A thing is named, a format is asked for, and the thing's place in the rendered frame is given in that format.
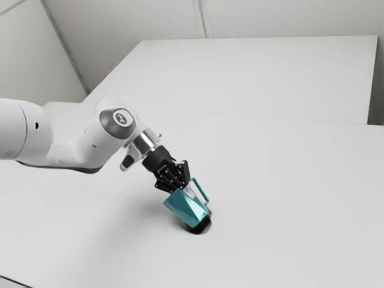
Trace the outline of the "teal faceted mug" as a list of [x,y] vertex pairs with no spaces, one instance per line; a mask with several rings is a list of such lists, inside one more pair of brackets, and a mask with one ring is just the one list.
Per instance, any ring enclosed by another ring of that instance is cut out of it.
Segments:
[[177,188],[163,202],[191,233],[202,233],[211,220],[211,211],[207,207],[210,199],[196,178],[191,178],[185,188]]

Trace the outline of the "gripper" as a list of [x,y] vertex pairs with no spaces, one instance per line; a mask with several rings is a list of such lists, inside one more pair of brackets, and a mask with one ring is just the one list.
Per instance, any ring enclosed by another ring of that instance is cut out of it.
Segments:
[[176,166],[175,161],[170,152],[160,145],[145,157],[142,165],[146,170],[155,173],[157,189],[173,193],[180,188],[189,198],[195,198],[196,195],[189,186],[191,176],[188,161],[176,162]]

